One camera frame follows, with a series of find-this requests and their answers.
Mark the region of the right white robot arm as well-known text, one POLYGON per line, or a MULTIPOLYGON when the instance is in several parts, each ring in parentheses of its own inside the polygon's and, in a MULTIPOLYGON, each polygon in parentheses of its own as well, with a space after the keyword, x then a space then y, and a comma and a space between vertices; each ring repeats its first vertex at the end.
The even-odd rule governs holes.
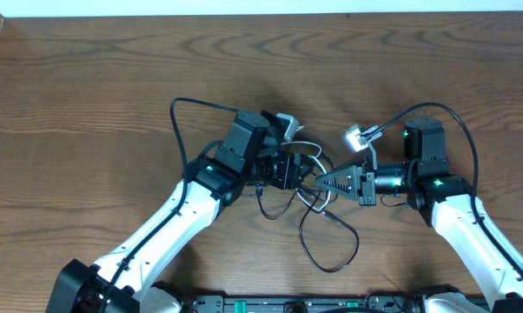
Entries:
POLYGON ((445 132, 439 120, 404 125, 405 161, 379 165, 376 156, 318 176, 320 189, 372 206, 378 195, 406 195, 455 250, 479 285, 492 312, 523 312, 523 256, 487 214, 473 187, 449 172, 445 132))

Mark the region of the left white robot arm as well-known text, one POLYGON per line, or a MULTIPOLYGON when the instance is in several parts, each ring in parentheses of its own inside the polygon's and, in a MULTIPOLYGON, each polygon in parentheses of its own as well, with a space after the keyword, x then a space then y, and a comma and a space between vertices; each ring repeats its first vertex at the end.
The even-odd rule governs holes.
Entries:
POLYGON ((226 137, 187 163, 165 204, 131 237, 87 266, 74 259, 57 276, 48 312, 138 312, 178 252, 207 228, 248 185, 293 190, 311 171, 290 153, 300 128, 290 115, 239 110, 226 137))

